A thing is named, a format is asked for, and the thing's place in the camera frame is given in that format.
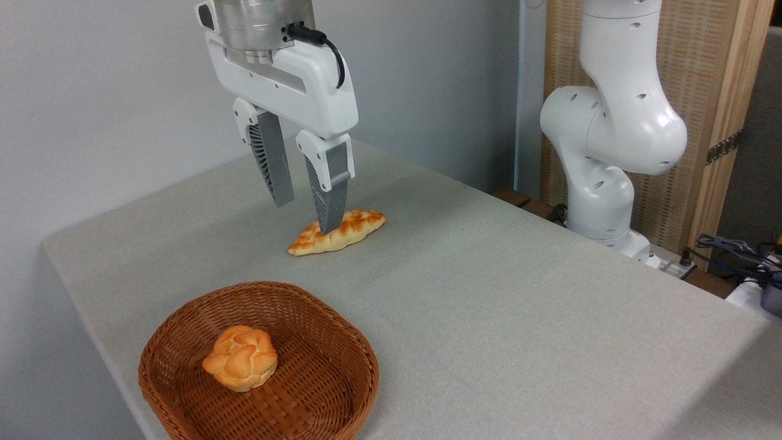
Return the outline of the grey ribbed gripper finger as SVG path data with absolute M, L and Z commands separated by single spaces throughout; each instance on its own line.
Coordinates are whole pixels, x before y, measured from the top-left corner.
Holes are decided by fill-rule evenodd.
M 279 117 L 237 98 L 233 111 L 242 142 L 254 154 L 266 187 L 277 207 L 295 199 Z
M 321 234 L 326 236 L 343 222 L 348 180 L 355 177 L 351 139 L 344 134 L 325 140 L 301 130 L 296 143 L 304 154 Z

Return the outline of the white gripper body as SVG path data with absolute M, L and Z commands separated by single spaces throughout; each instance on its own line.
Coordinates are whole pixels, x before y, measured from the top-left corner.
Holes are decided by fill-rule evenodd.
M 249 64 L 214 32 L 206 46 L 221 84 L 238 98 L 273 112 L 324 139 L 348 133 L 358 123 L 350 74 L 340 89 L 335 56 L 327 48 L 296 42 L 272 53 L 271 64 Z

